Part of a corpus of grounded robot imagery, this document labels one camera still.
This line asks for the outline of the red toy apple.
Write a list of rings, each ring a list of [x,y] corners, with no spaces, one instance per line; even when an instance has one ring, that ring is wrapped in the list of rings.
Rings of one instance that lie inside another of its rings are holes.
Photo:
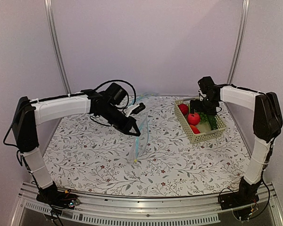
[[[190,113],[187,116],[187,122],[190,125],[196,126],[200,123],[200,116],[198,113]]]

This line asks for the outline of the clear zip bag blue zipper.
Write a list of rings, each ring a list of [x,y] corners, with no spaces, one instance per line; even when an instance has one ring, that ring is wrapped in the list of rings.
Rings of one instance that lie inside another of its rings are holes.
[[[143,116],[138,121],[137,125],[141,134],[135,138],[132,147],[128,153],[127,162],[129,164],[137,163],[138,159],[143,155],[147,148],[147,144],[149,143],[150,132],[148,113],[146,113],[145,116]]]

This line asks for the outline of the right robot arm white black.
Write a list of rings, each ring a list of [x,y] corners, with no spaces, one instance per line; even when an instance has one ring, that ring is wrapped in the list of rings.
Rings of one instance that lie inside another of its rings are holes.
[[[234,201],[245,205],[252,199],[262,182],[262,173],[269,164],[275,139],[281,134],[283,118],[277,95],[261,92],[233,84],[215,84],[210,76],[198,81],[200,99],[190,102],[191,109],[215,116],[220,102],[231,103],[253,112],[253,133],[255,143],[250,163],[241,178],[239,191]]]

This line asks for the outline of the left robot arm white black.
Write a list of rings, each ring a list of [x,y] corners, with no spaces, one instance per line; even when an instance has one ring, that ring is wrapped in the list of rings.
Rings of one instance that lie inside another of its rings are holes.
[[[42,154],[36,127],[45,122],[78,114],[91,114],[104,118],[108,124],[125,135],[140,136],[134,114],[145,109],[145,104],[133,103],[120,107],[128,92],[119,85],[121,80],[106,82],[109,87],[100,91],[102,85],[94,89],[84,89],[74,94],[30,100],[21,97],[18,101],[13,121],[8,129],[15,138],[17,160],[32,175],[42,196],[50,204],[57,204],[61,195],[52,180]]]

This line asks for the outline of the green toy grape bunch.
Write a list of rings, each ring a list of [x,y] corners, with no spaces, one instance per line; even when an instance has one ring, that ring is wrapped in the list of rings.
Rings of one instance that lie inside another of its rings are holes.
[[[200,116],[201,123],[208,122],[208,116],[205,113],[199,113],[199,116]]]

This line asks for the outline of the dark green toy cucumber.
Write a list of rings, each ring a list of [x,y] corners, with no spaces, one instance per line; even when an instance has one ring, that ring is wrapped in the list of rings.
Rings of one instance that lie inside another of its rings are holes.
[[[216,118],[213,115],[208,115],[208,122],[210,124],[211,130],[218,129]]]

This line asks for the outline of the dark red toy fruit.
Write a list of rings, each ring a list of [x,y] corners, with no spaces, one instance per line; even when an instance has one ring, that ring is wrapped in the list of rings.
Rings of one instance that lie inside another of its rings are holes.
[[[186,104],[179,104],[178,108],[183,114],[183,116],[186,116],[189,113],[189,107]]]

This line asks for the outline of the beige perforated plastic basket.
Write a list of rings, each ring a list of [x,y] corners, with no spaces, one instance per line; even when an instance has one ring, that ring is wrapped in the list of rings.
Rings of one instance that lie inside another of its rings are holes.
[[[184,116],[179,108],[180,104],[186,104],[190,106],[190,100],[198,99],[196,97],[190,97],[185,99],[176,99],[174,102],[174,112],[183,128],[185,134],[187,135],[189,141],[194,144],[202,141],[211,140],[220,137],[226,129],[226,124],[223,122],[219,115],[214,116],[216,122],[216,129],[212,129],[210,123],[200,122],[196,125],[196,128],[200,131],[199,134],[195,134],[187,122],[187,117]]]

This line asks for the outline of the floral patterned tablecloth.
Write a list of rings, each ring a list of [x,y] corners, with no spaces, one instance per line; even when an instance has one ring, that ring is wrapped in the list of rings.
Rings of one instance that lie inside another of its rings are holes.
[[[150,138],[137,163],[127,162],[135,137],[103,119],[63,118],[44,154],[57,186],[93,193],[125,196],[186,196],[237,190],[249,153],[226,106],[221,137],[192,144],[174,112],[176,97],[156,97],[139,121],[149,117]]]

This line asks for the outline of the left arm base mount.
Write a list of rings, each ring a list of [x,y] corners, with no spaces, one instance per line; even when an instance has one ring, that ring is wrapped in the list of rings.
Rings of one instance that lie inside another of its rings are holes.
[[[59,191],[55,183],[47,188],[40,188],[36,200],[59,209],[74,209],[80,204],[76,194],[71,193],[70,189]]]

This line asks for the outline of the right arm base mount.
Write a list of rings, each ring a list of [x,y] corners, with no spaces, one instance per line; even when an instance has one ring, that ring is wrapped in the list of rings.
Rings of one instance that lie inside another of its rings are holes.
[[[221,194],[225,189],[223,189],[218,195],[218,202],[222,210],[232,209],[241,207],[244,205],[249,205],[246,208],[238,209],[233,211],[234,217],[239,221],[248,220],[254,211],[253,207],[250,207],[250,204],[256,204],[259,201],[257,195],[258,188],[262,180],[259,180],[256,184],[248,184],[244,177],[241,178],[239,183],[239,190],[237,192],[230,190],[230,193]]]

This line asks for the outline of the aluminium front rail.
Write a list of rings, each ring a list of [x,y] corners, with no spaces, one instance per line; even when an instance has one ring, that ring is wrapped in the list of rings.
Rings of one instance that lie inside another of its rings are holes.
[[[78,192],[73,209],[52,209],[37,201],[37,188],[23,183],[14,226],[283,226],[272,185],[261,186],[254,214],[242,219],[248,205],[222,209],[217,194],[183,197],[125,197]]]

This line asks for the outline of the right aluminium frame post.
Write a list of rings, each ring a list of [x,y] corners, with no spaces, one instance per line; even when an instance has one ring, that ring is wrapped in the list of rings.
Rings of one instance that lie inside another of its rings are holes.
[[[239,56],[240,56],[241,49],[242,49],[243,38],[244,38],[245,30],[246,30],[249,7],[250,7],[250,0],[243,0],[238,35],[236,39],[236,44],[234,48],[234,53],[233,53],[233,58],[232,58],[229,74],[227,77],[227,84],[231,84],[234,79],[235,71],[238,65]]]

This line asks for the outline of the aluminium frame post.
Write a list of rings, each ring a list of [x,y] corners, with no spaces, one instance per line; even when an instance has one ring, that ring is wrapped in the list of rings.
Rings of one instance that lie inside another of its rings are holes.
[[[45,0],[44,5],[45,5],[45,12],[46,12],[46,17],[48,21],[50,38],[51,38],[54,55],[55,55],[56,62],[57,62],[58,71],[59,71],[59,74],[62,80],[62,84],[65,90],[65,93],[70,94],[71,88],[70,88],[69,81],[67,78],[67,74],[66,74],[66,70],[65,70],[65,66],[64,66],[64,62],[63,62],[63,58],[62,58],[62,54],[61,54],[61,50],[60,50],[60,46],[58,42],[58,35],[57,35],[56,26],[55,26],[52,1]]]
[[[232,58],[229,74],[227,77],[227,84],[231,84],[234,79],[235,71],[238,65],[239,56],[240,56],[241,49],[242,49],[243,38],[244,38],[245,30],[246,30],[249,7],[250,7],[250,0],[243,0],[238,35],[236,39],[236,44],[234,48],[234,53],[233,53],[233,58]]]

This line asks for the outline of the left aluminium frame post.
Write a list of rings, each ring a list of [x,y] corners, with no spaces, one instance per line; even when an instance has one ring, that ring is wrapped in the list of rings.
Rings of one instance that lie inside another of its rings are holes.
[[[45,5],[45,12],[46,12],[46,17],[48,21],[50,38],[51,38],[54,55],[55,55],[56,62],[57,62],[58,71],[59,71],[59,74],[62,80],[62,84],[65,90],[65,93],[70,94],[71,88],[70,88],[69,81],[67,78],[67,74],[66,74],[66,70],[65,70],[65,66],[64,66],[64,62],[63,62],[63,58],[62,58],[62,54],[61,54],[61,50],[60,50],[60,46],[58,42],[58,35],[57,35],[56,26],[55,26],[52,1],[45,0],[44,5]]]

